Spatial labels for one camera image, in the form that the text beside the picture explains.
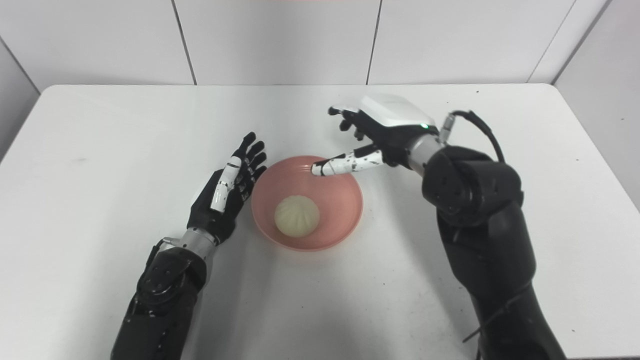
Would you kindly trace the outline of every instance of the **black cable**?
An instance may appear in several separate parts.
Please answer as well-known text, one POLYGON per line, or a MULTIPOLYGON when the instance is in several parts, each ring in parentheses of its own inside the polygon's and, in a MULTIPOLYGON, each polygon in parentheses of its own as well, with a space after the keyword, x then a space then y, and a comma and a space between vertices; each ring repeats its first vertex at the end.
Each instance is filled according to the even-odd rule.
POLYGON ((452 114, 455 116, 460 116, 465 118, 471 124, 475 125, 478 129, 480 129, 480 131, 482 131, 483 134, 485 134, 489 138, 489 141, 491 141, 491 145, 493 145, 493 150, 495 151, 495 154, 498 157, 498 161, 501 163, 504 162, 504 155, 502 154, 502 149, 500 148, 500 144, 498 143, 498 140, 493 135, 493 132, 491 131, 491 128, 489 127, 489 125, 487 125, 483 119, 480 119, 480 117, 476 115, 473 111, 469 111, 467 113, 465 111, 458 110, 458 111, 452 112, 452 114))

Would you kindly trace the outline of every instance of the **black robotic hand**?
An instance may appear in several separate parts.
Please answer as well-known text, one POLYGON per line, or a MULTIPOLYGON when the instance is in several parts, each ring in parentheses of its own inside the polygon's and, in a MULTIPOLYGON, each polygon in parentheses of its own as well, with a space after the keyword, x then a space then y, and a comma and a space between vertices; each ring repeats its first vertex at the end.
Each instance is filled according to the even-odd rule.
POLYGON ((153 247, 138 280, 112 360, 178 360, 200 290, 207 283, 205 260, 231 236, 236 217, 265 171, 264 143, 246 135, 227 165, 214 172, 191 206, 182 238, 153 247))
POLYGON ((261 166, 267 159, 264 142, 254 143, 255 140, 253 132, 244 137, 227 165, 213 173, 191 206, 187 228, 207 231, 214 237, 215 246, 231 236, 237 215, 267 169, 261 166))

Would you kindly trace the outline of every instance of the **black joint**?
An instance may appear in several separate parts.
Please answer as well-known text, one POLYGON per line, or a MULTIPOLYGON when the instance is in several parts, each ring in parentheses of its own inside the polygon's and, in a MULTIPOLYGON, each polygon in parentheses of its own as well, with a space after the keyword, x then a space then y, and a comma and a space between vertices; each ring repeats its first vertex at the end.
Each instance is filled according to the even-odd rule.
POLYGON ((351 127, 351 123, 347 120, 343 120, 340 123, 340 131, 347 131, 351 127))

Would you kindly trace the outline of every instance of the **steamed bun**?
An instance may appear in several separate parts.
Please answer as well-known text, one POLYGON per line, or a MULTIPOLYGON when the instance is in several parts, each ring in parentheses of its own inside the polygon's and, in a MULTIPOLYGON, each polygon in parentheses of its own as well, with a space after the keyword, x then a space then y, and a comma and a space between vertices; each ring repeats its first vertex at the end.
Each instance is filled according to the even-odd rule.
POLYGON ((309 235, 320 222, 320 211, 313 200, 302 195, 286 197, 276 207, 276 226, 292 238, 309 235))

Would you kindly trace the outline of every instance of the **robot forearm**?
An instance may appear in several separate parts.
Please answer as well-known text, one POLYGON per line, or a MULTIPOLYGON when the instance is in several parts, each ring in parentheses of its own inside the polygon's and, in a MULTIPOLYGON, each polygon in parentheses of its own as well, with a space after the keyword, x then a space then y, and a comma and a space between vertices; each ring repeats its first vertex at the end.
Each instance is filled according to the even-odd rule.
POLYGON ((129 303, 111 353, 112 360, 178 360, 189 332, 198 293, 207 281, 205 258, 212 236, 188 229, 152 250, 129 303))

